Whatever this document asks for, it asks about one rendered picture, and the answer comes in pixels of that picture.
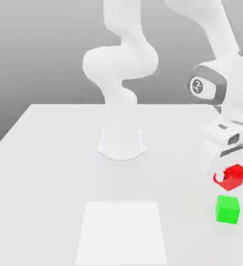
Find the small red cube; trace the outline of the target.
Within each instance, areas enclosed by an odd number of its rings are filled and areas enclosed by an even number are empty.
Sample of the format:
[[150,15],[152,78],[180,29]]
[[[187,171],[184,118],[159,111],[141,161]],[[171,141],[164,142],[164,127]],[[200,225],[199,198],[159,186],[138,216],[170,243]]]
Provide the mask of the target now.
[[243,166],[236,164],[222,171],[223,179],[217,179],[217,173],[213,175],[213,181],[226,191],[231,191],[243,183]]

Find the small green cube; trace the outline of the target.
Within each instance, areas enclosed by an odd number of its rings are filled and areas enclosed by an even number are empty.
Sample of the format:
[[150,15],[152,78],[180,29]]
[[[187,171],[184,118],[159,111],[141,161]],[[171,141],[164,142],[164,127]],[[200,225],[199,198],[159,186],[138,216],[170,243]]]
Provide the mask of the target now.
[[240,204],[237,197],[219,195],[215,205],[218,222],[237,224],[240,214]]

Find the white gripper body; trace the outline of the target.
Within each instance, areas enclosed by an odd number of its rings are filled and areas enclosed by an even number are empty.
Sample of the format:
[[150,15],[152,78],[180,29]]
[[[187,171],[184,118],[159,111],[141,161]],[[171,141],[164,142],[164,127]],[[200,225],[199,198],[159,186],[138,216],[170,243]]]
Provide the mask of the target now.
[[240,164],[243,162],[243,144],[233,144],[231,147],[217,144],[204,139],[199,151],[199,169],[205,175]]

